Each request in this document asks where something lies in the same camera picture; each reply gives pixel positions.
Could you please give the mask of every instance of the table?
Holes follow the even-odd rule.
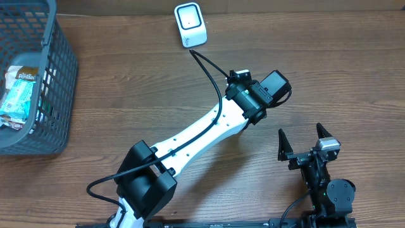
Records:
[[[296,152],[315,125],[342,143],[333,179],[357,187],[360,227],[405,223],[405,13],[258,13],[204,16],[208,42],[196,50],[225,71],[261,80],[280,70],[292,97],[268,118],[217,144],[181,176],[157,217],[201,221],[280,217],[305,192],[299,170],[277,161],[277,130]],[[181,47],[174,16],[58,18],[80,72],[67,149],[55,156],[0,158],[0,227],[73,227],[105,222],[115,205],[88,183],[118,170],[140,140],[180,132],[217,102],[209,80]],[[209,68],[224,93],[226,82]],[[117,198],[116,185],[94,191]],[[293,209],[299,216],[309,200]]]

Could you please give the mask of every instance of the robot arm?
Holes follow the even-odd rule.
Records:
[[[221,116],[212,128],[155,164],[160,175],[145,168],[115,179],[120,203],[127,212],[122,213],[119,208],[115,218],[109,221],[109,227],[141,228],[144,220],[158,213],[172,199],[177,178],[185,168],[218,142],[265,118],[266,109],[280,105],[282,102],[278,101],[290,91],[288,80],[278,71],[269,74],[262,82],[252,80],[248,70],[231,71],[226,96],[222,98]],[[144,141],[138,142],[128,152],[118,173],[166,156],[203,131],[217,114],[218,104],[196,123],[163,142],[151,147]]]

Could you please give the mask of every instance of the wooden surface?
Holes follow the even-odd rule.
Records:
[[[360,227],[405,224],[405,13],[208,15],[196,50],[228,71],[261,80],[280,70],[287,103],[241,135],[217,144],[181,176],[158,213],[191,221],[280,217],[305,187],[277,161],[277,130],[295,151],[317,140],[321,122],[342,142],[332,178],[357,186]],[[80,62],[70,143],[52,157],[0,157],[0,227],[73,227],[104,222],[116,206],[88,183],[115,173],[141,139],[152,145],[202,117],[216,94],[181,47],[172,16],[59,19]],[[220,89],[223,76],[210,68]],[[113,182],[95,192],[117,198]],[[293,209],[298,216],[309,201]]]
[[[184,0],[57,0],[72,15],[172,15]],[[195,0],[203,14],[401,10],[405,0]]]

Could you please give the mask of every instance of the basket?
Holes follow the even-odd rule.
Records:
[[[38,74],[22,129],[0,127],[0,155],[62,152],[68,142],[78,63],[56,20],[55,0],[0,1],[1,97],[5,73],[16,65],[38,67]]]

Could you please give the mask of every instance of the gray basket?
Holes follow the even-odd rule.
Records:
[[[78,63],[56,20],[55,0],[0,1],[1,96],[11,65],[39,67],[39,73],[24,127],[0,127],[0,155],[62,152],[68,141]]]

